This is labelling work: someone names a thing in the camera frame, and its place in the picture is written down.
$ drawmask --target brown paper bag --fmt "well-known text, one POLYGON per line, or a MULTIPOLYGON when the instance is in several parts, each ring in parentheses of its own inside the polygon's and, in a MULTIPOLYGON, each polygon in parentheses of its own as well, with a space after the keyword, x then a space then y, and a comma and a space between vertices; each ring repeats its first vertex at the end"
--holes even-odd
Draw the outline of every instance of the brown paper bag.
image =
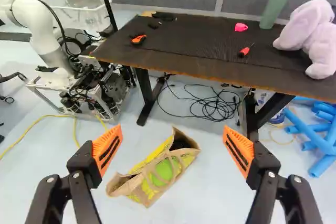
POLYGON ((116 173, 106 192, 110 197, 125 195, 150 207, 182 176, 200 150, 192 138, 173 128, 173 135, 128 174, 116 173))

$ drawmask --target tennis ball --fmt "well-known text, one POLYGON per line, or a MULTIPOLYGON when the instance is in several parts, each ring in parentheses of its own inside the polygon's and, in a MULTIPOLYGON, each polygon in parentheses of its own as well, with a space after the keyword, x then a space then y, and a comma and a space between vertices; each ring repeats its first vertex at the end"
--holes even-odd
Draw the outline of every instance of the tennis ball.
MULTIPOLYGON (((177 162, 176 158, 173 158, 173 164, 175 165, 175 168, 179 168, 179 163, 177 162)), ((159 162, 155 166, 156 173, 163 179, 167 181, 171 181, 173 179, 174 173, 173 173, 173 167, 169 161, 168 158, 165 158, 163 161, 159 162)), ((152 173, 152 182, 154 186, 160 187, 166 185, 165 182, 162 182, 159 180, 155 174, 152 173)))

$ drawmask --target white basket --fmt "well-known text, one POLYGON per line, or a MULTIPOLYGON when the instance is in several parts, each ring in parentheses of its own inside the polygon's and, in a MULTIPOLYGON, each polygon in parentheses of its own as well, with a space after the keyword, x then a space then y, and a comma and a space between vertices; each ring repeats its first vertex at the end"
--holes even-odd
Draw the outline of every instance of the white basket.
POLYGON ((103 31, 111 24, 103 0, 42 1, 55 11, 64 28, 103 31))

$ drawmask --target blue foam tube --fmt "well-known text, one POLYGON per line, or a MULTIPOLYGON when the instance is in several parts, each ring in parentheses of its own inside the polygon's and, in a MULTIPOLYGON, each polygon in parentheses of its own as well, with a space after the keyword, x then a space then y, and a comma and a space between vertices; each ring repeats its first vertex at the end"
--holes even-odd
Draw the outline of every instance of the blue foam tube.
MULTIPOLYGON (((315 132, 328 131, 330 129, 330 126, 331 126, 331 123, 310 124, 310 125, 307 125, 307 127, 310 127, 315 132)), ((296 128, 295 125, 293 125, 293 126, 287 126, 287 127, 284 128, 284 130, 288 134, 302 133, 302 131, 298 130, 298 128, 296 128)))
POLYGON ((302 145, 302 151, 310 151, 317 148, 317 146, 312 141, 306 141, 302 145))
POLYGON ((309 168, 308 173, 314 178, 318 178, 336 161, 336 156, 325 155, 309 168))
POLYGON ((302 131, 318 148, 325 154, 336 155, 336 147, 325 141, 322 137, 315 133, 310 127, 307 127, 296 115, 288 108, 284 108, 283 113, 295 125, 298 130, 302 131))
POLYGON ((316 113, 316 116, 318 116, 319 118, 325 119, 329 122, 332 122, 332 120, 334 119, 333 115, 329 114, 329 113, 325 113, 323 111, 318 111, 316 113))
POLYGON ((328 130, 327 135, 325 136, 325 140, 332 145, 334 145, 334 143, 336 142, 336 116, 334 116, 331 127, 328 130))
POLYGON ((314 103, 314 110, 317 110, 317 111, 320 110, 320 111, 326 112, 331 115, 336 115, 336 109, 333 106, 326 104, 324 102, 314 103))

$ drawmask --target pink plush toy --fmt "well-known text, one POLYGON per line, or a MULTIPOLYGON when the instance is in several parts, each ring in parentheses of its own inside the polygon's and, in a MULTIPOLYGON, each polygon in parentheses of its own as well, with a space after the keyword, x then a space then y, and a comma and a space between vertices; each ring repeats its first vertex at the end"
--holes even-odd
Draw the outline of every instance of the pink plush toy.
POLYGON ((248 26, 243 23, 237 23, 235 27, 235 31, 246 31, 248 26))
POLYGON ((326 0, 311 0, 291 13, 288 24, 273 46, 280 50, 299 50, 309 54, 312 61, 306 74, 324 79, 336 71, 335 14, 326 0))

